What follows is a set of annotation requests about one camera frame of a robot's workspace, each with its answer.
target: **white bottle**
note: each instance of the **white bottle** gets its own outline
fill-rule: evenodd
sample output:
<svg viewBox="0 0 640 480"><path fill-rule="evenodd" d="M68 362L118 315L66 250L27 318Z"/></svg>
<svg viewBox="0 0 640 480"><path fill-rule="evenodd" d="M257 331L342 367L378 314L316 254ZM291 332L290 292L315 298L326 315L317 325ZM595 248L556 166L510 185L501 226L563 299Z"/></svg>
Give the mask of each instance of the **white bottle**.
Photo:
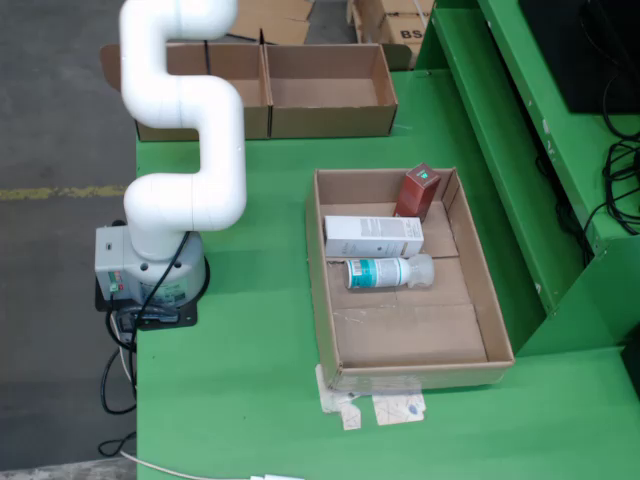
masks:
<svg viewBox="0 0 640 480"><path fill-rule="evenodd" d="M429 287L433 284L433 259L420 254L404 258L376 258L346 261L347 288L397 287L408 284Z"/></svg>

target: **gray floor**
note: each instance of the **gray floor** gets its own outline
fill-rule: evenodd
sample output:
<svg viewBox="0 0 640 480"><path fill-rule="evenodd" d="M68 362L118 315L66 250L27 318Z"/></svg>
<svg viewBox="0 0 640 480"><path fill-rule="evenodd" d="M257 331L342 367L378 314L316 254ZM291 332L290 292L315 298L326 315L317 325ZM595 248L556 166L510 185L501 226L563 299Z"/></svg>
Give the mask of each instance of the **gray floor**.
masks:
<svg viewBox="0 0 640 480"><path fill-rule="evenodd" d="M318 1L309 43L355 41L344 3ZM101 410L114 347L92 306L94 229L123 217L122 198L6 200L133 180L133 123L98 61L121 4L0 0L0 471L96 459L100 441L135 429L135 414ZM131 401L119 368L109 394Z"/></svg>

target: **bottle cap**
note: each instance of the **bottle cap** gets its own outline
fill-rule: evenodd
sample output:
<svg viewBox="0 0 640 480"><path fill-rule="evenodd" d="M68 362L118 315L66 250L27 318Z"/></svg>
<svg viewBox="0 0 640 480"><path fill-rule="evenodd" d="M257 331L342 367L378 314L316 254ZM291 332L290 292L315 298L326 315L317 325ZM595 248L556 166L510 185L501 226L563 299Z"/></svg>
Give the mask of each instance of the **bottle cap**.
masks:
<svg viewBox="0 0 640 480"><path fill-rule="evenodd" d="M407 282L409 288L416 286L430 287L433 285L435 272L433 269L433 259L426 253L414 255L407 260L411 267L411 278Z"/></svg>

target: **computer monitor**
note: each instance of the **computer monitor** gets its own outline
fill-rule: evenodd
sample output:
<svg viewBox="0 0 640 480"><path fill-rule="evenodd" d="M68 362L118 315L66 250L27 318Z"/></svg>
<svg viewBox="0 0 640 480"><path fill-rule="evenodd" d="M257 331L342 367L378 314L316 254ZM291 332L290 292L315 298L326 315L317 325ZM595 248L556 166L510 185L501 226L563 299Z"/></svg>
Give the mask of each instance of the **computer monitor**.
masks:
<svg viewBox="0 0 640 480"><path fill-rule="evenodd" d="M567 108L640 113L640 1L520 0Z"/></svg>

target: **red box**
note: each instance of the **red box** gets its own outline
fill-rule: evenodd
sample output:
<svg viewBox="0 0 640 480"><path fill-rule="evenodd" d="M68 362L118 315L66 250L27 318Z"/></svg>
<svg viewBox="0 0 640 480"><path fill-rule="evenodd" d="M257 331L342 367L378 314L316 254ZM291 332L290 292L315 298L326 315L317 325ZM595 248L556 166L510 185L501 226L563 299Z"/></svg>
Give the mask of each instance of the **red box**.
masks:
<svg viewBox="0 0 640 480"><path fill-rule="evenodd" d="M407 172L393 216L420 217L424 222L439 183L440 175L425 163Z"/></svg>

